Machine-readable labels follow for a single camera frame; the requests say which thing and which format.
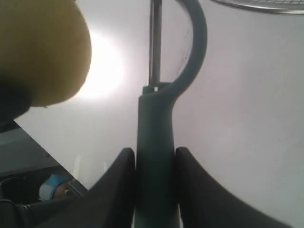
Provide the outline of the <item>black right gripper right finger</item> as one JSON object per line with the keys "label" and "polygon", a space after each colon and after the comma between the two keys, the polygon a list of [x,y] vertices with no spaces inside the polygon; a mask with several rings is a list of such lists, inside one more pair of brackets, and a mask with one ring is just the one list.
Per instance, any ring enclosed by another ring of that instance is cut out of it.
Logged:
{"label": "black right gripper right finger", "polygon": [[175,153],[181,220],[185,228],[287,228],[246,204],[213,179],[186,147]]}

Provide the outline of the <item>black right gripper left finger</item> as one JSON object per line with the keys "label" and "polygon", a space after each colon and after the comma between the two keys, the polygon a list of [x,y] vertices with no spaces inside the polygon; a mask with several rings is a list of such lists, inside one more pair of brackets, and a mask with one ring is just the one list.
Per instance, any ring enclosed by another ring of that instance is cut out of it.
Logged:
{"label": "black right gripper left finger", "polygon": [[135,156],[119,153],[95,185],[41,228],[130,228],[135,205]]}

